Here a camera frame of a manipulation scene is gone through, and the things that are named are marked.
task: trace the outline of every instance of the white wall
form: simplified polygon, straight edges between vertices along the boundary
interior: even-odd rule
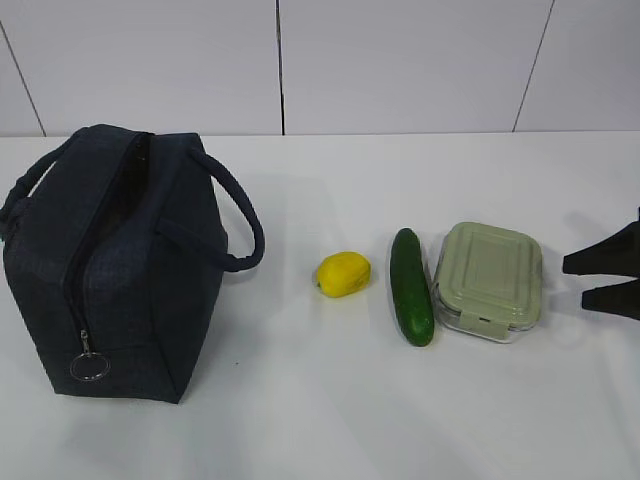
[[[48,135],[280,134],[282,113],[291,134],[640,129],[638,0],[280,0],[280,19],[284,112],[275,0],[0,1]],[[37,134],[0,38],[0,135]]]
[[[281,132],[270,1],[2,0],[0,19],[49,135]]]
[[[640,130],[640,1],[557,0],[518,130]]]
[[[551,0],[281,0],[287,133],[510,131]]]

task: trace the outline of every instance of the bag handle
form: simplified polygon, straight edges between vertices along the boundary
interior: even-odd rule
[[[248,257],[236,258],[235,256],[221,252],[214,246],[208,244],[190,230],[184,228],[171,220],[161,218],[158,222],[156,230],[158,233],[169,238],[174,243],[188,248],[203,255],[207,260],[211,261],[226,272],[240,272],[249,270],[260,263],[264,256],[264,230],[258,220],[253,205],[249,200],[246,192],[242,189],[238,181],[231,175],[218,160],[207,155],[206,153],[191,148],[189,150],[190,157],[204,167],[209,174],[214,177],[222,188],[226,190],[231,199],[238,205],[240,211],[245,216],[251,229],[253,230],[253,239],[255,248],[253,253]]]
[[[44,174],[47,173],[51,165],[62,156],[82,130],[74,133],[66,142],[34,163],[33,166],[27,170],[27,173],[16,181],[16,185],[11,189],[4,202],[4,206],[0,209],[0,238],[4,240],[10,227],[9,224],[15,218],[12,212],[16,205],[31,193],[31,190],[38,184]]]

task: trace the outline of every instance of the food container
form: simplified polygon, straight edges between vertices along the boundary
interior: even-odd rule
[[[540,245],[512,230],[480,223],[456,225],[442,247],[433,300],[445,326],[511,342],[540,317]]]

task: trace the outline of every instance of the zipper pull ring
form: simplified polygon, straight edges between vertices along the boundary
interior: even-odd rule
[[[80,382],[95,382],[104,377],[111,370],[111,362],[101,353],[91,350],[89,346],[89,332],[80,330],[82,353],[73,359],[69,366],[69,373]]]

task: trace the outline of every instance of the panel seam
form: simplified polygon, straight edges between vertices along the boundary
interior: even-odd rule
[[[549,13],[547,14],[547,21],[544,23],[544,28],[542,29],[542,36],[540,37],[540,43],[538,43],[538,49],[536,50],[536,56],[533,59],[533,65],[531,65],[531,71],[529,72],[529,78],[527,79],[527,84],[524,87],[524,92],[522,94],[522,100],[520,101],[520,106],[518,107],[518,113],[516,114],[516,120],[513,123],[513,129],[511,132],[515,132],[518,127],[518,121],[520,120],[520,114],[522,113],[522,107],[524,106],[524,102],[527,98],[527,93],[529,92],[529,85],[531,85],[531,79],[533,78],[533,71],[536,68],[536,64],[538,63],[538,56],[540,55],[540,50],[542,49],[542,42],[544,41],[544,37],[547,33],[547,28],[549,27],[549,20],[551,20],[551,14],[553,13],[553,7],[556,4],[556,0],[551,1],[551,6],[549,7]]]
[[[43,136],[47,136],[47,132],[44,129],[44,125],[42,125],[42,120],[40,119],[40,114],[38,113],[38,109],[36,108],[36,104],[33,101],[33,97],[31,96],[31,92],[29,91],[29,87],[27,86],[27,81],[22,74],[22,69],[20,68],[20,64],[18,63],[18,59],[16,58],[16,54],[11,46],[11,42],[9,41],[9,36],[7,35],[7,31],[2,24],[2,20],[0,20],[0,30],[2,31],[2,36],[4,37],[4,41],[7,42],[7,47],[9,48],[9,54],[11,55],[11,59],[13,60],[13,64],[18,70],[18,75],[20,75],[20,81],[22,82],[22,87],[27,94],[27,98],[29,99],[29,103],[31,104],[31,109],[36,116],[36,120],[38,121],[38,126],[40,127],[40,131]]]
[[[284,86],[282,78],[282,24],[280,22],[280,0],[276,0],[276,40],[278,43],[278,81],[280,84],[280,127],[286,135],[284,118]]]

